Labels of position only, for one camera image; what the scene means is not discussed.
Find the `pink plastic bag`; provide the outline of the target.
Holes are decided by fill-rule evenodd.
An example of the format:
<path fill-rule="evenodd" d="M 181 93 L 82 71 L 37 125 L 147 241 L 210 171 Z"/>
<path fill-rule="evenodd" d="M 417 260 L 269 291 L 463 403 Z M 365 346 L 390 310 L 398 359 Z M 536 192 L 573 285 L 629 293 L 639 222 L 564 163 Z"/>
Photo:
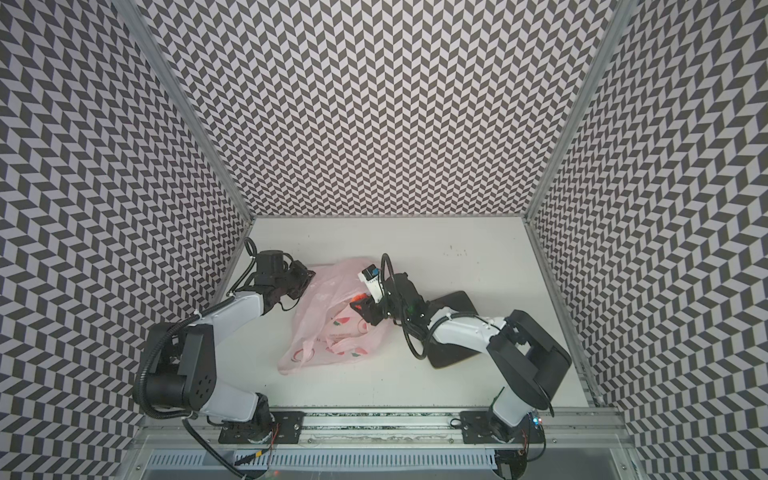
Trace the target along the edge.
<path fill-rule="evenodd" d="M 372 326 L 350 307 L 368 292 L 358 275 L 372 263 L 353 257 L 312 268 L 316 275 L 298 302 L 291 345 L 277 364 L 280 374 L 361 361 L 380 349 L 393 330 L 392 320 Z"/>

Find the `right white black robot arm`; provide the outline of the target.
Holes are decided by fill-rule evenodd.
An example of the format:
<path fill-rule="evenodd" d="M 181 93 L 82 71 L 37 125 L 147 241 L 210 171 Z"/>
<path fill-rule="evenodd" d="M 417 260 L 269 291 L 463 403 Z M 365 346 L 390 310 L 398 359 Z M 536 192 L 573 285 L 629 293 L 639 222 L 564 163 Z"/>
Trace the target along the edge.
<path fill-rule="evenodd" d="M 366 293 L 350 306 L 371 326 L 391 319 L 400 326 L 411 354 L 435 369 L 485 354 L 505 382 L 479 424 L 462 429 L 499 443 L 542 442 L 538 412 L 552 401 L 572 366 L 568 351 L 527 312 L 503 317 L 478 313 L 468 294 L 456 291 L 427 300 L 405 273 L 386 277 L 375 266 L 358 275 Z"/>

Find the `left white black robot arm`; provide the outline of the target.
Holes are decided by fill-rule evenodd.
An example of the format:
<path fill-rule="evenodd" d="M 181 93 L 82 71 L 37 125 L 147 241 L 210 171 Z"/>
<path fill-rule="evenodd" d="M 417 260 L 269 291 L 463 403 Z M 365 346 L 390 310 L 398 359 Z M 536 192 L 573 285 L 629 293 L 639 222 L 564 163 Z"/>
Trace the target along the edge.
<path fill-rule="evenodd" d="M 226 442 L 269 442 L 276 421 L 267 397 L 220 380 L 216 349 L 285 296 L 300 299 L 315 275 L 281 250 L 255 252 L 221 302 L 185 320 L 152 326 L 132 392 L 142 412 L 157 420 L 202 415 L 220 421 Z"/>

